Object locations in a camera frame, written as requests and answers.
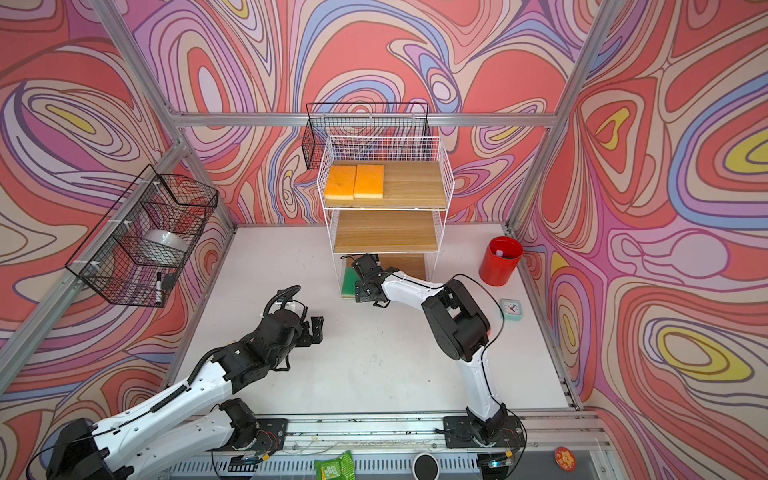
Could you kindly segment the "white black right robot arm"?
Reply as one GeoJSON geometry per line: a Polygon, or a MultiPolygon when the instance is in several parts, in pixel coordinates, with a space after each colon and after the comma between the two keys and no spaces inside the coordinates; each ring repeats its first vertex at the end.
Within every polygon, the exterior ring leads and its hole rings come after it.
{"type": "Polygon", "coordinates": [[[487,347],[492,343],[490,322],[464,284],[453,278],[443,284],[383,268],[376,254],[355,257],[358,275],[355,301],[385,308],[396,302],[421,311],[441,351],[458,363],[467,394],[467,434],[458,437],[489,446],[500,434],[508,411],[496,398],[487,347]]]}

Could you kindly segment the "yellow green sponge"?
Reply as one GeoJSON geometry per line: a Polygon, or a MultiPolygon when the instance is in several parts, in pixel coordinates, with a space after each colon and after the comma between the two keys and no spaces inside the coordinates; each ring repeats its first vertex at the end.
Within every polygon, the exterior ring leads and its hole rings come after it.
{"type": "Polygon", "coordinates": [[[356,270],[352,266],[346,267],[342,281],[341,296],[343,298],[354,299],[356,295],[356,283],[358,281],[359,276],[356,270]]]}

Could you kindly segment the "orange yellow sponge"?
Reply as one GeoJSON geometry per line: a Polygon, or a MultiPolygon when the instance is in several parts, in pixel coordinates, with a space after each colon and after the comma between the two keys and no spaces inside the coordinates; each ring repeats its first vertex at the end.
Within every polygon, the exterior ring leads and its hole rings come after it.
{"type": "Polygon", "coordinates": [[[383,165],[361,164],[357,166],[353,198],[382,199],[384,197],[383,165]]]}
{"type": "Polygon", "coordinates": [[[354,199],[357,167],[355,165],[334,165],[329,169],[324,198],[333,201],[354,199]]]}

